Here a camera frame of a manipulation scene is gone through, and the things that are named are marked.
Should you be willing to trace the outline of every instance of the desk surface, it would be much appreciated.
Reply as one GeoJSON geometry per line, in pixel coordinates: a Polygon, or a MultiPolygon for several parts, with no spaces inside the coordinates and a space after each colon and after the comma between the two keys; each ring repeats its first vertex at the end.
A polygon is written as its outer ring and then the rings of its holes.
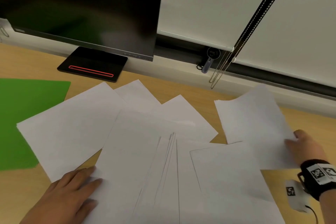
{"type": "MultiPolygon", "coordinates": [[[[66,99],[101,83],[97,79],[59,72],[57,66],[64,59],[0,44],[0,78],[71,81],[66,99]]],[[[212,142],[226,143],[214,100],[230,100],[235,97],[125,71],[121,73],[118,82],[108,84],[115,89],[137,79],[140,79],[161,103],[181,94],[218,131],[219,134],[212,142]]],[[[336,163],[336,119],[288,108],[281,110],[293,130],[301,128],[308,131],[324,146],[330,161],[336,163]]],[[[99,152],[85,162],[83,167],[94,165],[98,156],[99,152]]],[[[266,170],[262,173],[286,223],[315,223],[312,214],[296,212],[290,209],[287,203],[284,183],[286,179],[296,179],[298,170],[266,170]]],[[[40,165],[33,169],[0,172],[1,223],[19,223],[49,184],[50,181],[40,165]]],[[[311,205],[317,212],[320,223],[323,223],[318,202],[312,199],[311,205]]]]}

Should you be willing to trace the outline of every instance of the computer monitor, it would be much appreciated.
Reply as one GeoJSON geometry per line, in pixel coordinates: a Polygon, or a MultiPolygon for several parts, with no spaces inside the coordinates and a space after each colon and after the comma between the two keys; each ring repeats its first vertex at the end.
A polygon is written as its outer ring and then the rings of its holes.
{"type": "Polygon", "coordinates": [[[161,0],[0,0],[17,32],[153,60],[161,0]]]}

